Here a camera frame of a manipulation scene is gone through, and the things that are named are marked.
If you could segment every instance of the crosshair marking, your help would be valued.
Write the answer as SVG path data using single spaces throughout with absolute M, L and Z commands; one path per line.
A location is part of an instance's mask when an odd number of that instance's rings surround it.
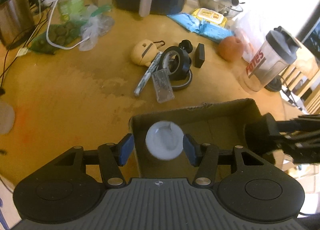
M 159 187 L 159 186 L 161 186 L 161 185 L 164 184 L 164 183 L 163 183 L 162 181 L 158 180 L 158 181 L 155 182 L 155 184 Z

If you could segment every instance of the clear plastic bag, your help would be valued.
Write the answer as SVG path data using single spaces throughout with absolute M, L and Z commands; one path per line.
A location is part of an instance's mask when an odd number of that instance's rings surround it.
M 98 42 L 98 36 L 105 35 L 114 23 L 112 17 L 103 14 L 90 17 L 88 22 L 81 27 L 82 39 L 86 37 L 89 37 L 89 39 L 79 45 L 79 50 L 89 51 L 93 49 Z
M 244 44 L 242 57 L 248 63 L 265 42 L 266 34 L 270 30 L 263 24 L 264 22 L 261 16 L 248 12 L 242 18 L 237 18 L 230 28 Z

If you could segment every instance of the round black cap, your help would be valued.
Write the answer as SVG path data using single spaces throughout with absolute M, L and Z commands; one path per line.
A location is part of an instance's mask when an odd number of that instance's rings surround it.
M 231 3 L 233 4 L 233 6 L 238 6 L 239 0 L 231 0 Z
M 279 26 L 266 35 L 266 40 L 273 50 L 288 64 L 297 60 L 297 50 L 300 45 L 291 34 Z

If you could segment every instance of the wooden table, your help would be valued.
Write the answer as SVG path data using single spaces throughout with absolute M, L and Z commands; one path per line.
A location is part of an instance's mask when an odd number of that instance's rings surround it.
M 96 149 L 105 142 L 118 142 L 128 133 L 128 121 L 136 114 L 253 98 L 262 114 L 270 112 L 276 120 L 297 116 L 291 114 L 293 107 L 284 109 L 279 93 L 265 89 L 246 93 L 236 80 L 245 69 L 244 62 L 224 61 L 214 42 L 184 30 L 166 16 L 140 19 L 136 13 L 118 9 L 110 15 L 114 27 L 91 51 L 58 50 L 54 56 L 29 53 L 8 71 L 2 99 L 13 106 L 16 119 L 12 130 L 0 136 L 0 148 L 8 152 L 0 156 L 0 174 L 14 184 L 72 146 Z M 191 85 L 175 92 L 174 100 L 157 103 L 151 81 L 139 98 L 133 95 L 146 67 L 133 64 L 129 52 L 145 38 L 164 40 L 163 50 L 183 39 L 189 39 L 194 47 L 205 45 L 205 63 L 201 69 L 191 67 Z M 5 52 L 0 46 L 0 66 Z M 9 53 L 7 64 L 16 52 Z M 122 171 L 126 179 L 138 176 L 133 156 Z M 99 178 L 94 165 L 88 173 Z

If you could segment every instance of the blue wet wipes package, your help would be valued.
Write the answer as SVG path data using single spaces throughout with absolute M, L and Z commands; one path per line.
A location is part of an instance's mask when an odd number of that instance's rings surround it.
M 179 13 L 176 15 L 169 15 L 168 17 L 187 30 L 199 34 L 200 20 L 194 16 L 191 16 L 187 13 Z
M 187 30 L 197 33 L 200 36 L 206 37 L 216 43 L 220 43 L 226 37 L 234 35 L 234 32 L 229 29 L 211 24 L 210 22 L 204 20 L 200 21 L 194 16 L 191 16 L 187 13 L 169 15 L 168 17 Z
M 199 28 L 200 36 L 206 37 L 213 42 L 220 43 L 226 37 L 234 36 L 234 32 L 221 26 L 202 20 Z

